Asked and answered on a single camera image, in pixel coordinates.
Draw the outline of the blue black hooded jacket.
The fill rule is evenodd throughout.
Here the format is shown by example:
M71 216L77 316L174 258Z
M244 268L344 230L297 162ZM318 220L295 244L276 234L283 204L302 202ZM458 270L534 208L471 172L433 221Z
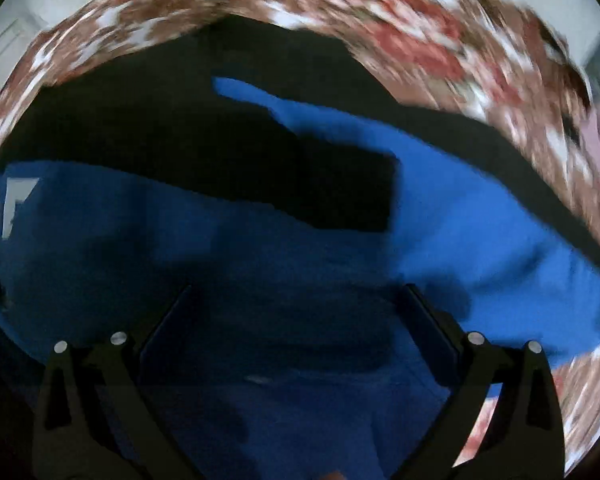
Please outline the blue black hooded jacket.
M192 479L397 479L450 395L415 285L548 365L600 343L600 244L498 130L315 32L228 16L38 92L0 147L0 329L37 385L63 287L182 296L140 392Z

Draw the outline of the floral brown bed blanket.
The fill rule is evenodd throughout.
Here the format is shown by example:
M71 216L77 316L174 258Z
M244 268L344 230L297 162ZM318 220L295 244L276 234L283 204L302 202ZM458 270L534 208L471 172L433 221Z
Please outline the floral brown bed blanket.
M498 130L600 244L600 177L573 128L588 87L539 18L502 0L92 0L23 53L0 92L0 147L41 90L228 16L339 40L396 102ZM22 353L0 329L0 474L38 479L38 386L4 379L1 358Z

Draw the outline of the white headboard panel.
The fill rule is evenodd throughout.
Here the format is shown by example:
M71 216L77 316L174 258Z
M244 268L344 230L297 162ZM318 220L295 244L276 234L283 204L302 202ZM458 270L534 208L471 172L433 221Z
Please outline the white headboard panel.
M34 36L35 30L22 18L11 21L0 33L0 92Z

